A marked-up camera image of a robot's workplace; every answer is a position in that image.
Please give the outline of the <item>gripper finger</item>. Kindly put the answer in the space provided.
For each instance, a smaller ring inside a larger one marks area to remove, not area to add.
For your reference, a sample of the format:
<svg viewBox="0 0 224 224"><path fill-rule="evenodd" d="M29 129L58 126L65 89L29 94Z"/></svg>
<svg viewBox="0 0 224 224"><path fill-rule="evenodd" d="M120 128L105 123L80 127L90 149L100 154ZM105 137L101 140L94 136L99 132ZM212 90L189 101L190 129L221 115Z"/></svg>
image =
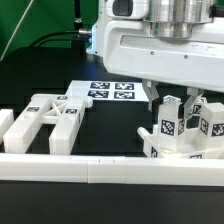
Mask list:
<svg viewBox="0 0 224 224"><path fill-rule="evenodd" d="M151 80L143 80L142 87L148 98L148 110L152 110L153 101L159 97L156 86L158 83L156 81Z"/></svg>
<svg viewBox="0 0 224 224"><path fill-rule="evenodd" d="M201 97L204 93L203 89L195 88L195 87L188 87L187 88L187 95L189 96L188 100L184 104L184 118L190 119L193 114L193 106L197 99Z"/></svg>

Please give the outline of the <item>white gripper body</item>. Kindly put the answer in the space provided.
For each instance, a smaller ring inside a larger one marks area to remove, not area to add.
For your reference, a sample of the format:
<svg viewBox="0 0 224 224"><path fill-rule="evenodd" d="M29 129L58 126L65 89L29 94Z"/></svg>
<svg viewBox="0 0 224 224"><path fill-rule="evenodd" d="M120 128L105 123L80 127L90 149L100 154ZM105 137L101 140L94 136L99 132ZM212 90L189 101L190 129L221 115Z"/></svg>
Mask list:
<svg viewBox="0 0 224 224"><path fill-rule="evenodd" d="M113 18L103 63L114 74L224 92L224 18L194 25L188 39L157 38L147 21Z"/></svg>

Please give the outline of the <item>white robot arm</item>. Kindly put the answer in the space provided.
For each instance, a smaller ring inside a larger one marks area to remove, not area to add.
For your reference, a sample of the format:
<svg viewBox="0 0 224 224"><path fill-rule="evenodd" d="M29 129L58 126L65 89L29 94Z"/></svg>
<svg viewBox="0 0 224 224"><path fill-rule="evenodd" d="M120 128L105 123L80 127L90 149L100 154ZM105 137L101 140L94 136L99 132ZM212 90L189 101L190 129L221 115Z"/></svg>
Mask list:
<svg viewBox="0 0 224 224"><path fill-rule="evenodd" d="M216 0L99 0L89 57L113 74L187 88L184 117L205 90L224 92L224 6Z"/></svg>

